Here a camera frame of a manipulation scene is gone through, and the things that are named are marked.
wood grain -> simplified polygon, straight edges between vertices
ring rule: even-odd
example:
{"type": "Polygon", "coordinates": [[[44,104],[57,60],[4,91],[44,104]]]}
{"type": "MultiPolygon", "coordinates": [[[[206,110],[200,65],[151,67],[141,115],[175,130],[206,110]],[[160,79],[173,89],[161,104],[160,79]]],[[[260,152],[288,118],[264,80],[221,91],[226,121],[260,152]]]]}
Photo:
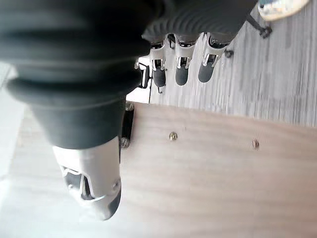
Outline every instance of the wood grain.
{"type": "Polygon", "coordinates": [[[314,238],[316,141],[315,128],[137,104],[132,143],[122,151],[121,204],[100,222],[67,193],[27,112],[0,237],[314,238]]]}
{"type": "MultiPolygon", "coordinates": [[[[257,7],[252,15],[265,25],[257,7]]],[[[165,93],[152,87],[151,103],[317,126],[317,1],[271,27],[264,40],[246,22],[228,47],[234,56],[221,58],[208,83],[198,80],[201,38],[185,86],[175,83],[175,52],[167,49],[165,93]]]]}

